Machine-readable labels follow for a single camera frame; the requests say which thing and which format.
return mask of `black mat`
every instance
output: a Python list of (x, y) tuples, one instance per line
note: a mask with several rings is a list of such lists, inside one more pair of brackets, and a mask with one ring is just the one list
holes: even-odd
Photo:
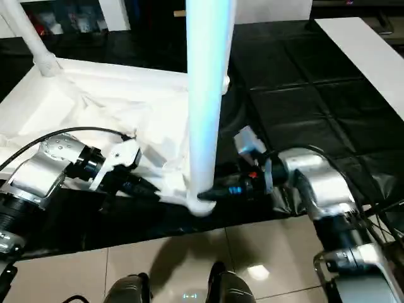
[[(136, 32), (60, 35), (45, 41), (57, 56), (186, 71), (186, 43), (157, 41)], [(20, 39), (0, 40), (0, 98), (32, 65)], [(385, 205), (404, 196), (404, 123), (340, 49), (313, 22), (236, 26), (232, 85), (222, 101), (217, 165), (234, 163), (232, 137), (251, 125), (271, 150), (315, 145), (352, 180), (355, 197)], [(300, 201), (266, 199), (217, 205), (206, 218), (181, 206), (61, 191), (26, 258), (201, 232), (304, 213)]]

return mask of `white pipe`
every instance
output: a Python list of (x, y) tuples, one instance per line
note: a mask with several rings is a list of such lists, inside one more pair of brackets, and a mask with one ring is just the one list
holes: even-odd
[(213, 185), (231, 8), (232, 0), (186, 0), (191, 199)]
[(224, 76), (227, 76), (229, 70), (230, 50), (232, 48), (233, 29), (235, 23), (235, 12), (237, 11), (237, 0), (231, 0), (230, 17), (229, 17), (229, 32), (227, 35), (227, 50), (226, 50), (226, 70)]
[(18, 0), (3, 0), (9, 21), (16, 27), (31, 53), (33, 61), (43, 76), (54, 76), (60, 70), (54, 54), (49, 52), (35, 31), (27, 14)]

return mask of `black cable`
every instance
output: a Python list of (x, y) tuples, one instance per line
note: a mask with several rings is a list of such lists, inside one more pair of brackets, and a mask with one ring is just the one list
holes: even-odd
[(0, 165), (0, 171), (2, 171), (4, 168), (6, 168), (7, 165), (9, 165), (12, 161), (14, 161), (22, 153), (26, 152), (28, 149), (30, 149), (34, 145), (41, 143), (50, 137), (56, 136), (58, 134), (68, 133), (71, 131), (103, 131), (105, 133), (116, 134), (116, 135), (120, 136), (122, 138), (122, 140), (124, 140), (124, 141), (131, 139), (131, 137), (129, 137), (128, 135), (121, 133), (119, 131), (114, 131), (113, 129), (107, 129), (107, 128), (97, 128), (95, 126), (78, 126), (75, 128), (64, 128), (64, 129), (60, 129), (58, 131), (53, 131), (42, 137), (39, 137), (38, 139), (35, 139), (32, 142), (30, 142), (29, 144), (25, 145), (23, 148), (18, 150), (14, 155), (9, 157), (6, 161), (3, 162), (3, 164)]
[(90, 303), (86, 298), (84, 298), (82, 295), (72, 295), (70, 298), (67, 298), (64, 300), (62, 303), (70, 303), (74, 300), (79, 300), (82, 301), (82, 303)]
[(379, 225), (375, 224), (374, 222), (372, 222), (373, 226), (376, 226), (379, 230), (383, 230), (386, 234), (391, 235), (391, 233), (389, 233), (387, 230), (385, 230), (384, 228), (380, 227)]
[(384, 239), (385, 243), (387, 243), (388, 241), (387, 241), (386, 235), (384, 234), (384, 229), (381, 228), (379, 215), (376, 215), (376, 220), (377, 220), (377, 224), (379, 225), (378, 227), (379, 227), (379, 229), (381, 231), (381, 235), (383, 236), (383, 239)]

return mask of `white tile floor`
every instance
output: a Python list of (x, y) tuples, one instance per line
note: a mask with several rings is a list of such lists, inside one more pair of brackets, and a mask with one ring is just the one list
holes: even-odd
[(105, 289), (146, 272), (153, 302), (204, 302), (212, 264), (221, 260), (250, 286), (258, 303), (326, 302), (312, 268), (321, 250), (307, 216), (56, 256), (17, 264), (6, 303), (58, 303), (81, 294), (101, 303)]

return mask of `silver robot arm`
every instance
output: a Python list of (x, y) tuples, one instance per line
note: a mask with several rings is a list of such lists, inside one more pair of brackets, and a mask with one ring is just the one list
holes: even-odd
[[(304, 148), (283, 151), (279, 158), (288, 184), (299, 191), (324, 246), (314, 257), (324, 290), (343, 303), (404, 302), (388, 260), (361, 222), (341, 173), (324, 156)], [(326, 275), (324, 267), (338, 276), (327, 280), (330, 274)]]
[(344, 176), (321, 152), (308, 146), (266, 156), (262, 142), (249, 126), (234, 141), (251, 170), (237, 178), (228, 176), (200, 198), (218, 202), (257, 196), (263, 199), (281, 185), (298, 190), (324, 247), (314, 258), (314, 267), (329, 301), (404, 302), (388, 260), (370, 237)]

